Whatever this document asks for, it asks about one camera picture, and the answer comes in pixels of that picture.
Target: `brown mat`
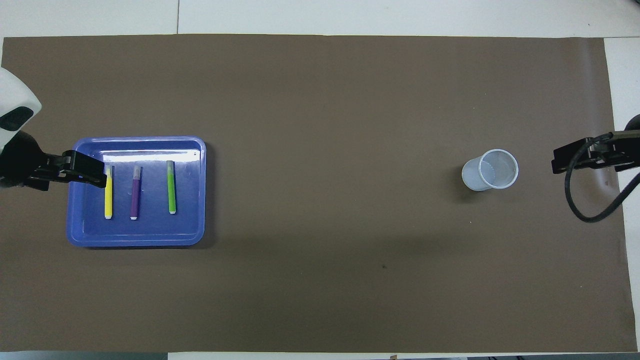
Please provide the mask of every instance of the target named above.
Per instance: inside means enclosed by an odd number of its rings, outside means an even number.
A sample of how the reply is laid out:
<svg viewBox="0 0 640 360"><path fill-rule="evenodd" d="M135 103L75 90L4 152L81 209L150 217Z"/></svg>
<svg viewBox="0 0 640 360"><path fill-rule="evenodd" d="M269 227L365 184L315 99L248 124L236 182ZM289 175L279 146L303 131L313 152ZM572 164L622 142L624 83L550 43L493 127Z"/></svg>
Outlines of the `brown mat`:
<svg viewBox="0 0 640 360"><path fill-rule="evenodd" d="M613 129L602 39L7 38L3 66L45 151L198 135L209 178L191 249L76 248L65 185L2 192L1 350L636 351L622 214L580 222L550 167ZM467 190L496 147L518 181Z"/></svg>

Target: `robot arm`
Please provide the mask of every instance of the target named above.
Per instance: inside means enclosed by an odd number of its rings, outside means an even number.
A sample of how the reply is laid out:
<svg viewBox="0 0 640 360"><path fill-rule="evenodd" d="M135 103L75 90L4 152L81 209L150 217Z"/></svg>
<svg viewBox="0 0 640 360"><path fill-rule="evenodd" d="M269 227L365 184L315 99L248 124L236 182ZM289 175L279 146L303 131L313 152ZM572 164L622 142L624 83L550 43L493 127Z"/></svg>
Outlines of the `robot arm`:
<svg viewBox="0 0 640 360"><path fill-rule="evenodd" d="M77 181L106 186L104 163L74 150L62 156L46 154L21 131L42 109L31 90L6 69L0 68L0 188L28 186L49 189L49 181Z"/></svg>

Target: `plastic tray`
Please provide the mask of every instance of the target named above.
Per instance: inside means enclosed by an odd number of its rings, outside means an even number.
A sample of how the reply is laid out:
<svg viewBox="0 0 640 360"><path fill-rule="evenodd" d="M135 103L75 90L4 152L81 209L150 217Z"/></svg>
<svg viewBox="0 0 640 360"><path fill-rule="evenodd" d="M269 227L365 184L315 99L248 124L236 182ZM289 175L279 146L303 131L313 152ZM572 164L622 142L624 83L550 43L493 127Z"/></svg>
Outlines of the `plastic tray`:
<svg viewBox="0 0 640 360"><path fill-rule="evenodd" d="M84 138L74 150L113 166L113 218L104 189L69 185L67 237L81 247L186 246L204 234L206 146L196 136ZM169 214L166 161L175 162L176 214ZM140 215L129 218L134 166L142 167Z"/></svg>

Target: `plastic cup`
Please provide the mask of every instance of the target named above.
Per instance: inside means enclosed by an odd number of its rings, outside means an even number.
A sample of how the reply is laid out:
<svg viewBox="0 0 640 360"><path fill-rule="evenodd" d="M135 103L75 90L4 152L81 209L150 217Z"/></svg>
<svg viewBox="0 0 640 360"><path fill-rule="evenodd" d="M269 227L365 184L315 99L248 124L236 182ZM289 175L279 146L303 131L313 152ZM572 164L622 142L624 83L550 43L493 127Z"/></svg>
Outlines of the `plastic cup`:
<svg viewBox="0 0 640 360"><path fill-rule="evenodd" d="M473 191L506 189L518 178L518 162L505 150L493 149L467 161L462 181Z"/></svg>

